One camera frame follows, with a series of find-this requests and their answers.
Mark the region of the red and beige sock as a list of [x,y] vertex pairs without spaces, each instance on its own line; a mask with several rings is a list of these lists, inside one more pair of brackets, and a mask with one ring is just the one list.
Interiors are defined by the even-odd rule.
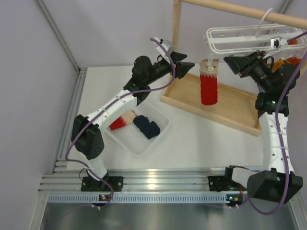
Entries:
[[218,64],[219,59],[213,59],[213,57],[208,57],[199,62],[201,103],[203,105],[214,105],[218,102]]

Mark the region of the white plastic clip hanger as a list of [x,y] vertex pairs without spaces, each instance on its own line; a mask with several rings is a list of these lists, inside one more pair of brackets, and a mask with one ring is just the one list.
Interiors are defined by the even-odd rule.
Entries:
[[205,41],[212,53],[220,56],[248,55],[257,50],[269,50],[270,40],[281,37],[287,42],[297,39],[297,45],[286,45],[280,54],[282,58],[288,58],[288,54],[298,56],[307,48],[307,36],[299,28],[290,27],[278,23],[265,24],[268,14],[273,10],[269,8],[257,25],[213,27],[206,31]]

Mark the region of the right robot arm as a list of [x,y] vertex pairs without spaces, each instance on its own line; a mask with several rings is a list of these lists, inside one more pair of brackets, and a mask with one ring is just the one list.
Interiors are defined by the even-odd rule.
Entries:
[[227,56],[224,61],[234,74],[251,77],[262,88],[255,108],[263,137],[263,170],[252,172],[229,166],[224,185],[229,190],[241,185],[251,198],[285,204],[303,186],[303,178],[295,174],[291,164],[287,145],[288,94],[296,85],[300,68],[288,62],[275,67],[274,58],[266,57],[263,51]]

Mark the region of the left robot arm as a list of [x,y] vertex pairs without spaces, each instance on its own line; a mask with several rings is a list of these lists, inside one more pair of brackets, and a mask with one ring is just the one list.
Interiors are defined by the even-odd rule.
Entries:
[[152,92],[150,84],[163,76],[174,73],[175,78],[183,78],[194,66],[185,62],[185,54],[172,52],[171,60],[161,58],[152,63],[147,56],[139,56],[134,61],[132,76],[123,89],[106,105],[88,115],[77,115],[73,122],[71,143],[84,157],[84,166],[92,177],[92,185],[97,190],[108,186],[108,171],[101,153],[105,147],[103,132],[122,114],[141,104]]

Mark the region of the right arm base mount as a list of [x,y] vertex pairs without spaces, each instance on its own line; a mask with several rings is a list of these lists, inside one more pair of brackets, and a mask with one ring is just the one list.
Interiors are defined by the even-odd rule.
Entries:
[[226,167],[223,175],[209,176],[209,190],[212,192],[239,191],[240,185],[232,180],[232,173],[235,167],[234,165]]

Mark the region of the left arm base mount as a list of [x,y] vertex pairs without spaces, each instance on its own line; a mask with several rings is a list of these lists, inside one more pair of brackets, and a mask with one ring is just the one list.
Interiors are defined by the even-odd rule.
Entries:
[[[106,181],[110,187],[112,187],[114,192],[121,192],[123,188],[123,177],[122,176],[109,176],[107,173],[103,180]],[[103,183],[102,181],[96,180],[92,177],[89,172],[87,172],[87,176],[82,178],[81,185],[82,192],[110,192],[111,189],[108,185]]]

